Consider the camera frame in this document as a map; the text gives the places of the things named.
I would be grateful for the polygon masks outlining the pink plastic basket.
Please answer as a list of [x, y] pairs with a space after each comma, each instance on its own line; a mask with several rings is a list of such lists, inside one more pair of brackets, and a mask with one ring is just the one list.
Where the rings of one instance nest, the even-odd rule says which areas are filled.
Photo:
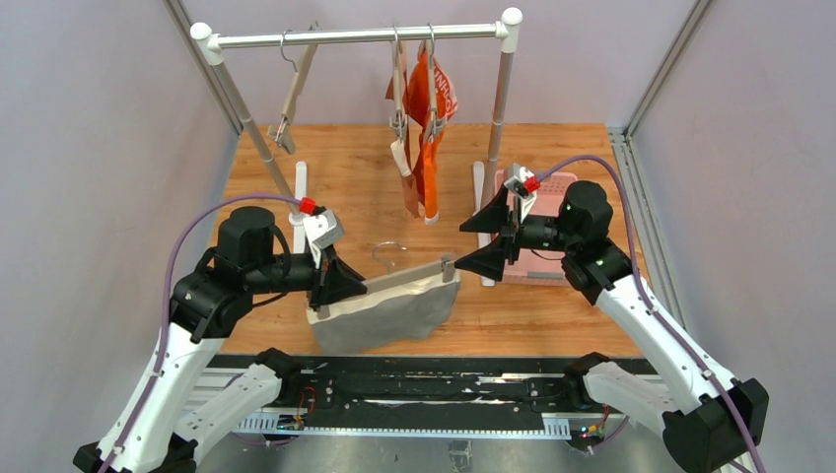
[[[537, 190], [530, 215], [556, 217], [560, 204], [570, 184], [577, 181], [574, 173], [557, 171], [545, 179]], [[517, 261], [507, 264], [502, 284], [525, 286], [568, 287], [561, 266], [563, 254], [543, 249], [522, 249]]]

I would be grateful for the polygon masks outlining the white clothes rack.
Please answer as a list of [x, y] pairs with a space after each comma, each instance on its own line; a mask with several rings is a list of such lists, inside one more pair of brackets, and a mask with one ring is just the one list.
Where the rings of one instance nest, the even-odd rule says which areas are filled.
[[[496, 38], [501, 42], [501, 56], [498, 70], [496, 96], [492, 113], [492, 126], [489, 137], [488, 156], [482, 163], [473, 164], [472, 175], [475, 192], [475, 210], [481, 210], [496, 194], [495, 173], [499, 162], [500, 145], [504, 127], [504, 113], [512, 77], [514, 54], [517, 51], [523, 12], [516, 8], [506, 9], [501, 19], [493, 24], [441, 25], [434, 26], [436, 41], [439, 39]], [[252, 115], [245, 104], [228, 67], [224, 62], [223, 51], [234, 48], [272, 47], [280, 48], [282, 38], [284, 47], [288, 44], [304, 46], [316, 44], [348, 44], [394, 41], [393, 27], [383, 29], [284, 32], [281, 34], [223, 36], [215, 34], [205, 23], [195, 23], [189, 28], [190, 39], [195, 43], [203, 60], [214, 72], [220, 90], [229, 100], [236, 120], [249, 135], [256, 151], [270, 173], [281, 195], [304, 197], [308, 191], [307, 166], [301, 164], [294, 188], [290, 187], [283, 172], [275, 162], [264, 135], [258, 130]], [[396, 27], [400, 41], [421, 40], [429, 37], [429, 30], [423, 27]]]

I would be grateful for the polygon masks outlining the empty beige clip hanger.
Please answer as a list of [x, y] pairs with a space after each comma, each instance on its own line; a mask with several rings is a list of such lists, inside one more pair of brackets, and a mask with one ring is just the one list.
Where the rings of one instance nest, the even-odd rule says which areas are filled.
[[288, 155], [294, 155], [296, 153], [296, 144], [292, 137], [291, 126], [295, 121], [298, 98], [304, 91], [317, 51], [317, 45], [308, 44], [303, 54], [297, 60], [292, 60], [288, 58], [284, 52], [284, 43], [285, 38], [282, 38], [280, 53], [285, 61], [290, 62], [293, 65], [294, 76], [290, 89], [285, 97], [280, 121], [277, 125], [271, 126], [268, 129], [267, 135], [285, 153]]

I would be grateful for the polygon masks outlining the beige clip hanger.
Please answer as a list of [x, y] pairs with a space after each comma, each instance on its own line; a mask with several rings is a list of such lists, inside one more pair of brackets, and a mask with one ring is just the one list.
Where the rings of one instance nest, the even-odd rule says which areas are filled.
[[392, 129], [395, 140], [390, 145], [393, 160], [400, 175], [404, 178], [411, 175], [406, 156], [406, 135], [407, 135], [407, 113], [404, 107], [405, 92], [405, 62], [402, 59], [403, 47], [396, 27], [393, 27], [394, 41], [392, 43], [392, 76], [391, 76], [391, 99], [394, 106], [394, 115], [389, 119], [389, 127]]
[[442, 133], [447, 124], [447, 118], [443, 113], [439, 113], [438, 109], [438, 91], [436, 83], [436, 61], [435, 61], [435, 47], [436, 37], [435, 30], [431, 23], [427, 24], [430, 37], [425, 41], [425, 52], [427, 54], [427, 83], [429, 105], [429, 118], [424, 129], [423, 143], [435, 142]]
[[296, 144], [292, 137], [291, 126], [295, 121], [298, 98], [304, 91], [317, 51], [317, 45], [308, 44], [303, 54], [297, 60], [292, 60], [288, 58], [284, 52], [284, 43], [285, 38], [282, 38], [280, 53], [285, 61], [290, 62], [293, 65], [294, 76], [290, 89], [285, 97], [280, 121], [277, 125], [271, 126], [268, 129], [267, 135], [285, 153], [288, 155], [294, 155], [296, 153]]
[[415, 309], [419, 315], [438, 314], [446, 321], [452, 312], [460, 290], [461, 277], [453, 267], [453, 257], [444, 254], [436, 260], [417, 266], [399, 268], [397, 261], [382, 256], [391, 248], [406, 252], [408, 248], [398, 241], [377, 243], [371, 250], [372, 258], [381, 264], [386, 273], [365, 280], [368, 292], [339, 303], [323, 305], [319, 310], [307, 308], [311, 324], [326, 321], [343, 321], [358, 314], [404, 315]]

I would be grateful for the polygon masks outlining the orange underwear white trim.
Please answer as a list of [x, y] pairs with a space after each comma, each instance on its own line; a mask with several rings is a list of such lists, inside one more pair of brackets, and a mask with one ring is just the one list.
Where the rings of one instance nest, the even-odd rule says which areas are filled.
[[421, 125], [419, 152], [412, 160], [412, 174], [417, 184], [418, 201], [424, 208], [426, 225], [439, 219], [438, 150], [444, 139], [447, 122], [458, 110], [458, 100], [453, 81], [438, 59], [430, 58], [427, 51], [417, 53], [417, 63], [407, 82], [407, 112]]

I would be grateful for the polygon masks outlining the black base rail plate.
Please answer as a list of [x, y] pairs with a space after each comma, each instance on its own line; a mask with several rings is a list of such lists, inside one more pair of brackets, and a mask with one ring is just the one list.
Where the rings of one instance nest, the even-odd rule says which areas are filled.
[[276, 400], [236, 417], [232, 432], [290, 436], [465, 439], [606, 438], [639, 428], [613, 406], [577, 399], [571, 358], [300, 356]]

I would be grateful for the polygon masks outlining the grey underwear white waistband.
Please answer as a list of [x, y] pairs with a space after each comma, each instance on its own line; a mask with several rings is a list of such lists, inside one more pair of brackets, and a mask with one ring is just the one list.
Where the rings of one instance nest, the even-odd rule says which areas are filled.
[[359, 354], [402, 340], [423, 340], [446, 323], [461, 287], [458, 271], [438, 274], [318, 310], [306, 317], [327, 355]]

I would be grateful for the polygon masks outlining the brown underwear white waistband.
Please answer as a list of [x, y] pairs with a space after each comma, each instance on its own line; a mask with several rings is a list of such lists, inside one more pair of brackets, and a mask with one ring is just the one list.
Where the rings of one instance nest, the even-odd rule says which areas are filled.
[[[404, 97], [403, 97], [404, 107], [405, 107], [405, 110], [406, 110], [405, 93], [406, 93], [406, 83], [405, 83], [405, 92], [404, 92]], [[390, 100], [391, 100], [391, 94], [392, 94], [392, 91], [391, 91], [391, 79], [390, 79], [390, 88], [389, 88], [388, 93], [386, 95], [386, 97]], [[407, 156], [409, 166], [411, 167], [410, 160], [409, 160], [409, 140], [408, 140], [408, 138], [409, 138], [409, 130], [408, 130], [408, 126], [407, 126], [407, 135], [406, 135], [406, 142], [405, 142], [406, 156]], [[400, 173], [399, 173], [399, 176], [400, 176], [400, 185], [401, 185], [401, 191], [402, 191], [402, 201], [403, 201], [404, 207], [407, 210], [407, 212], [413, 218], [419, 218], [421, 216], [421, 214], [420, 214], [420, 209], [419, 209], [417, 181], [415, 179], [415, 176], [412, 173], [412, 168], [411, 168], [411, 175], [409, 177], [404, 178], [400, 175]]]

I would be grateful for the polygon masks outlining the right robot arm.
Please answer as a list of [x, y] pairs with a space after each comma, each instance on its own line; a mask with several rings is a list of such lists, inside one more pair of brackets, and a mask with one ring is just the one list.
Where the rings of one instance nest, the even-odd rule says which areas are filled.
[[741, 380], [714, 360], [651, 294], [632, 258], [608, 235], [613, 217], [605, 191], [579, 180], [554, 216], [524, 214], [535, 196], [532, 181], [502, 188], [460, 225], [490, 242], [456, 267], [498, 281], [524, 249], [557, 251], [570, 286], [630, 337], [659, 376], [648, 382], [599, 353], [567, 371], [579, 404], [613, 408], [650, 430], [686, 472], [713, 472], [753, 456], [769, 404], [756, 379]]

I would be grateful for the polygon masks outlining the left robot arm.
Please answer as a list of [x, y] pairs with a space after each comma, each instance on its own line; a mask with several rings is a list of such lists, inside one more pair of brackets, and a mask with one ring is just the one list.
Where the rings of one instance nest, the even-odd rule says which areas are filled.
[[363, 277], [336, 254], [344, 233], [337, 216], [310, 200], [300, 208], [303, 252], [291, 251], [269, 210], [241, 207], [221, 223], [194, 270], [167, 281], [170, 299], [149, 366], [108, 433], [77, 450], [76, 468], [193, 472], [257, 408], [296, 395], [300, 364], [271, 348], [214, 398], [184, 410], [205, 368], [256, 306], [304, 292], [316, 309], [367, 292]]

